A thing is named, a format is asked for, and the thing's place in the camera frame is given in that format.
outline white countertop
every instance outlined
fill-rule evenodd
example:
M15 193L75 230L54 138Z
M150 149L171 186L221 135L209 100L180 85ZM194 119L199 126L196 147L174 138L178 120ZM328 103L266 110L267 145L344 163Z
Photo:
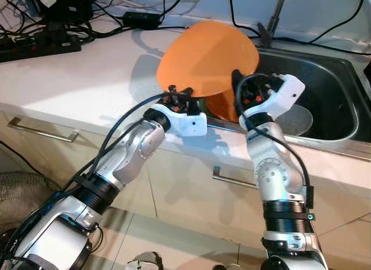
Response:
M83 45L82 51L0 64L0 110L76 129L107 134L135 104L162 92L155 79L178 30L129 31ZM347 58L360 80L369 58L292 44L278 48ZM146 107L127 121L135 121ZM207 138L171 134L161 146L216 162L252 168L243 135L209 128ZM371 163L294 145L314 185L334 184L371 198Z

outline metal handle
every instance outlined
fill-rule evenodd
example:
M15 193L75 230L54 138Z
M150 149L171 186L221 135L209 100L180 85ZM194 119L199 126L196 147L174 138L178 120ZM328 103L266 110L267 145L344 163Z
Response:
M34 133L34 134L39 134L39 135L42 135L42 136L45 136L45 137L48 137L48 138L55 138L56 140L66 141L66 142L69 142L69 143L73 143L74 140L76 140L77 136L79 135L79 133L73 131L68 137L59 136L59 135L55 135L55 134L52 134L52 133L49 133L49 132L45 132L45 131L25 127L25 126L22 126L22 125L18 125L18 123L20 121L21 121L20 118L13 118L8 123L8 127L18 129L18 130L22 130L22 131L26 131L26 132L30 132L30 133Z
M232 184L235 184L235 185L240 185L240 186L245 186L245 187L249 187L249 188L258 189L256 184L254 184L254 183L244 182L244 181L236 180L236 179L229 178L229 177L226 177L226 176L221 176L220 175L220 167L218 167L218 166L214 166L213 179L220 180L220 181L225 181L225 182L232 183Z

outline kitchen sink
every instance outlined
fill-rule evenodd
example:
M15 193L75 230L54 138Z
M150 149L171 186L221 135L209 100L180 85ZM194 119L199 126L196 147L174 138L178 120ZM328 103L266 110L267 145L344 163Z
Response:
M313 124L300 137L286 136L289 142L371 159L371 104L349 61L280 49L259 48L259 54L256 72L291 74L305 84L296 104L312 113ZM209 124L242 132L234 123Z

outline power adapter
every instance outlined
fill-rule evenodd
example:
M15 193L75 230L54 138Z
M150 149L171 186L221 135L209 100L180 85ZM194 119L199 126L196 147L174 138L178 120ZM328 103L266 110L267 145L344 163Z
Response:
M140 28L142 30L156 29L160 24L160 14L143 12L125 12L122 16L124 27Z

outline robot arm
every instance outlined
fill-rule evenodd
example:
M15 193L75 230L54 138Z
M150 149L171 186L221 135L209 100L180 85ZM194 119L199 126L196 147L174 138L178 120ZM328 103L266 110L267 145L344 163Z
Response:
M304 85L293 76L281 78L285 82L280 90L268 89L267 100L248 107L244 115L259 130L284 141L282 130L273 119L295 102L287 95L298 98ZM246 127L243 119L241 125ZM146 159L164 140L165 132L203 136L206 131L206 115L200 112L196 100L183 101L172 96L153 105L144 114L144 120L102 157L91 177L77 177L73 194L55 204L22 238L15 256L28 263L20 261L14 269L33 269L27 268L29 263L44 270L81 269L92 249L88 235L97 228L114 198L136 178ZM262 269L327 270L310 223L312 214L305 205L307 195L301 171L284 147L255 130L249 131L247 141L267 226L262 242L268 260Z
M267 89L266 101L254 103L239 117L246 129L247 118L258 130L285 143L282 130L274 119L288 111L304 91L304 84L291 75L280 75L283 84L277 92ZM263 202L266 231L262 243L268 259L261 269L327 270L318 238L312 228L303 174L293 163L288 149L252 129L246 138L255 168L256 184Z
M143 118L100 159L90 178L78 176L73 194L55 204L22 238L15 251L22 260L13 269L34 269L32 264L44 270L81 269L92 250L89 234L115 197L138 176L165 132L179 136L207 132L206 115L189 98L160 100Z

